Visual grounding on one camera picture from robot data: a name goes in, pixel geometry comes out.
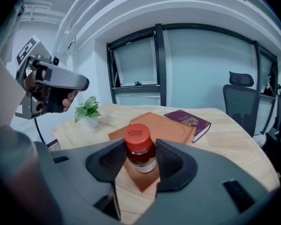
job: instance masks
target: maroon book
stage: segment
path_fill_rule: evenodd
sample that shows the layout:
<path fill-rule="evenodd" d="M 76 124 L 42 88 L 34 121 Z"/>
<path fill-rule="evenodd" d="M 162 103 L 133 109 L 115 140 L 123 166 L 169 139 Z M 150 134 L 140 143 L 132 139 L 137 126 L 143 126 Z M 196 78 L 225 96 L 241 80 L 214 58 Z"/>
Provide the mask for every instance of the maroon book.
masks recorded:
<path fill-rule="evenodd" d="M 182 110 L 167 113 L 165 116 L 176 122 L 196 128 L 195 136 L 192 141 L 193 143 L 198 141 L 210 129 L 211 126 L 210 122 Z"/>

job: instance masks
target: brown glass jar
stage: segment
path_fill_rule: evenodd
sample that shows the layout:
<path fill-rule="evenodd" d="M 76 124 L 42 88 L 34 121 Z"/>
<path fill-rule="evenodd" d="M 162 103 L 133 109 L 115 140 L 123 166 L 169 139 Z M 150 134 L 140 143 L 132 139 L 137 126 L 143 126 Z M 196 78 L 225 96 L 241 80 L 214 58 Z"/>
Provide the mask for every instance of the brown glass jar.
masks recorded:
<path fill-rule="evenodd" d="M 146 125 L 133 124 L 125 131 L 124 140 L 127 157 L 139 173 L 148 173 L 156 165 L 156 146 L 152 143 L 150 130 Z"/>

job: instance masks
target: cable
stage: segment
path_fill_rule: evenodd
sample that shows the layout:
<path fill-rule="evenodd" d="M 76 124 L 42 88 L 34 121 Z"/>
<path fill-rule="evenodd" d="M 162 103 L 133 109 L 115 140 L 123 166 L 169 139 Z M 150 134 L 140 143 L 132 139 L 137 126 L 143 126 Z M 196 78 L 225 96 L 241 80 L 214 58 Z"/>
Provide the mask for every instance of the cable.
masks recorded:
<path fill-rule="evenodd" d="M 44 144 L 46 144 L 45 141 L 44 141 L 44 139 L 43 139 L 43 137 L 42 137 L 42 135 L 41 135 L 41 132 L 39 131 L 38 124 L 37 124 L 37 119 L 36 119 L 36 118 L 34 118 L 34 123 L 35 123 L 35 125 L 36 125 L 37 132 L 38 132 L 39 137 L 41 138 L 42 142 L 43 142 Z"/>

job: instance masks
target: black mesh chair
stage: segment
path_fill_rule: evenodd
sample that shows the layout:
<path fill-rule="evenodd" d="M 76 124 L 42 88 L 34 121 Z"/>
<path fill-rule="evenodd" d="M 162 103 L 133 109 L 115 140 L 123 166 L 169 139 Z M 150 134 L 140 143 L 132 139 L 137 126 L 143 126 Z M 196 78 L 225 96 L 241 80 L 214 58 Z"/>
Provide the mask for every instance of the black mesh chair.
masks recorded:
<path fill-rule="evenodd" d="M 226 84 L 223 87 L 226 114 L 253 137 L 260 94 L 257 90 L 248 88 L 254 85 L 251 75 L 229 73 L 231 85 Z"/>

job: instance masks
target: gold emblem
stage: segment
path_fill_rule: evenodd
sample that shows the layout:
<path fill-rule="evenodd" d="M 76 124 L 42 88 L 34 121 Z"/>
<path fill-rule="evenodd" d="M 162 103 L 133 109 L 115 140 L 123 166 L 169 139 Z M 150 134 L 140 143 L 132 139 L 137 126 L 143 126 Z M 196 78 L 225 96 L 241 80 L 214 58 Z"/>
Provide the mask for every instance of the gold emblem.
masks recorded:
<path fill-rule="evenodd" d="M 186 125 L 189 125 L 189 126 L 191 126 L 191 125 L 197 125 L 198 122 L 199 122 L 199 121 L 198 121 L 197 119 L 193 118 L 193 117 L 190 117 L 190 118 L 185 119 L 185 120 L 182 121 L 182 123 L 184 123 L 184 124 L 186 124 Z"/>

